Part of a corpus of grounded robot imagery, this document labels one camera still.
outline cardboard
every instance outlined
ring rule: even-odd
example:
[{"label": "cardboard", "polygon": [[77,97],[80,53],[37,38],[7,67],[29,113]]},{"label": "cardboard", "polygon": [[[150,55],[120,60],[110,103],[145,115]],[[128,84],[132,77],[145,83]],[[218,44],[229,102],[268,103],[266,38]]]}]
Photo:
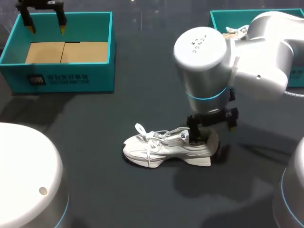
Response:
[{"label": "cardboard", "polygon": [[65,43],[61,62],[106,62],[107,56],[107,42]]},{"label": "cardboard", "polygon": [[106,62],[107,42],[31,43],[25,63]]},{"label": "cardboard", "polygon": [[25,63],[60,63],[64,42],[31,43]]}]

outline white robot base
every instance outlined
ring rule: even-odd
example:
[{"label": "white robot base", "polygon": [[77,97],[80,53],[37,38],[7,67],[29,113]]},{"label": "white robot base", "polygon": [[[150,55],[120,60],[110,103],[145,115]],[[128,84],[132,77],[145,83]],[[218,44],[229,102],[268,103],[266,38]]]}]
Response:
[{"label": "white robot base", "polygon": [[304,228],[304,138],[275,190],[273,213],[280,228]]},{"label": "white robot base", "polygon": [[60,155],[42,133],[0,123],[0,228],[71,228]]}]

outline teal tray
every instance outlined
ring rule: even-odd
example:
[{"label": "teal tray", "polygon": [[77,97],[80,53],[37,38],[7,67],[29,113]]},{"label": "teal tray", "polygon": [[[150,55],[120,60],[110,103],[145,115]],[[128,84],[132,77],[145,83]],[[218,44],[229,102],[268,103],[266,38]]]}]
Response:
[{"label": "teal tray", "polygon": [[[0,58],[0,71],[13,93],[113,92],[116,40],[111,12],[66,13],[60,33],[55,13],[32,13],[36,34],[18,15]],[[32,42],[108,42],[106,62],[26,64]]]},{"label": "teal tray", "polygon": [[[249,25],[256,16],[268,11],[280,11],[304,18],[302,9],[212,10],[210,12],[209,27],[215,28],[220,33],[226,33],[226,27],[237,29],[243,25]],[[304,87],[304,66],[292,67],[288,87]]]}]

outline cardboard box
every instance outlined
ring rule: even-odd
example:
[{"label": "cardboard box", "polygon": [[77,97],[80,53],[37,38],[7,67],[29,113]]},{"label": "cardboard box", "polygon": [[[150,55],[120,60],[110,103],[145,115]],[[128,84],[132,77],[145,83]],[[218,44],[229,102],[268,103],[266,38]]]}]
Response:
[{"label": "cardboard box", "polygon": [[25,63],[106,62],[107,42],[31,43]]},{"label": "cardboard box", "polygon": [[[261,13],[280,11],[304,18],[302,9],[246,9],[246,10],[212,10],[210,12],[209,27],[220,33],[226,33],[226,27],[234,29],[249,25]],[[304,66],[293,66],[288,82],[289,88],[304,88]]]},{"label": "cardboard box", "polygon": [[0,58],[13,93],[113,92],[116,40],[111,12],[31,14],[32,34],[18,15]]}]

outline shoe heel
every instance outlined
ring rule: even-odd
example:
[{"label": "shoe heel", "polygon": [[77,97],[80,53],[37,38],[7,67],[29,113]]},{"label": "shoe heel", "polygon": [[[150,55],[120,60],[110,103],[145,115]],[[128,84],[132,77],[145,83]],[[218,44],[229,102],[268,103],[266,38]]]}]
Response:
[{"label": "shoe heel", "polygon": [[198,166],[210,166],[211,159],[210,157],[207,158],[188,158],[184,159],[184,161],[190,165],[198,165]]}]

